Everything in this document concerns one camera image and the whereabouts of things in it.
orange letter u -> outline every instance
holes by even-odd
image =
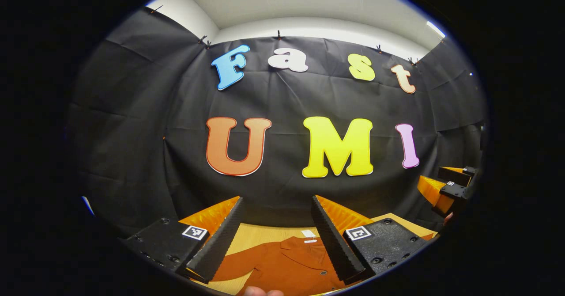
[[[244,125],[249,129],[249,145],[247,157],[235,161],[228,157],[228,141],[230,131],[236,127],[237,121],[229,117],[213,117],[208,119],[206,126],[210,129],[206,160],[208,165],[223,175],[242,177],[257,171],[263,161],[265,132],[271,126],[271,121],[265,118],[249,118]]]

wooden table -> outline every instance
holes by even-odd
[[[418,236],[425,236],[425,235],[430,235],[430,234],[433,234],[434,236],[436,236],[436,234],[437,234],[437,232],[435,232],[435,231],[428,230],[426,228],[422,228],[421,226],[415,225],[412,222],[408,222],[401,217],[393,215],[392,213],[388,213],[386,215],[374,217],[374,218],[371,218],[371,219],[373,221],[379,221],[379,220],[382,220],[384,218],[391,218],[394,221],[397,221],[402,226],[404,226],[408,230],[411,230],[412,232],[414,232]],[[316,234],[316,236],[319,236],[319,233],[317,232],[316,227],[312,227],[312,228],[275,228],[275,227],[270,227],[270,226],[259,226],[259,225],[251,225],[251,224],[241,223],[240,227],[237,230],[236,236],[234,237],[234,240],[232,241],[232,244],[230,245],[230,248],[226,252],[226,255],[241,252],[241,251],[244,251],[248,248],[252,248],[254,246],[258,246],[259,244],[263,244],[263,243],[281,242],[282,240],[286,240],[288,238],[291,238],[292,236],[302,238],[302,237],[304,237],[302,230],[310,230],[314,234]],[[220,292],[225,292],[226,294],[235,295],[244,286],[245,282],[247,281],[247,279],[249,278],[251,273],[252,273],[252,271],[250,271],[248,274],[246,274],[244,276],[235,278],[233,280],[228,280],[228,281],[210,282],[208,284],[203,284],[203,283],[200,283],[200,282],[197,282],[197,281],[195,281],[195,282],[198,283],[198,284],[202,284],[202,285],[204,285],[208,288],[219,290]],[[316,296],[325,295],[325,294],[329,294],[329,293],[331,293],[331,292],[327,292],[327,293],[324,293],[324,294],[317,294]]]

clip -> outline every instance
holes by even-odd
[[[163,6],[163,4],[161,4],[161,6],[159,6],[159,7],[156,8],[155,10],[151,10],[151,12],[149,12],[149,14],[153,14],[155,11],[159,10],[162,6]]]

letter m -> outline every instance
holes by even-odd
[[[347,167],[348,175],[370,175],[371,151],[369,149],[369,132],[373,123],[367,119],[353,119],[349,124],[343,140],[327,117],[308,117],[304,126],[310,131],[310,157],[308,167],[302,170],[307,178],[323,178],[328,175],[324,167],[324,154],[334,175],[341,175],[349,155],[351,164]]]

letter f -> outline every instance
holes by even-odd
[[[240,68],[245,66],[245,57],[239,53],[249,52],[249,50],[249,46],[240,45],[212,61],[212,65],[216,67],[218,75],[220,76],[220,84],[218,84],[219,91],[244,77],[244,73],[237,72],[235,66],[237,65]]]

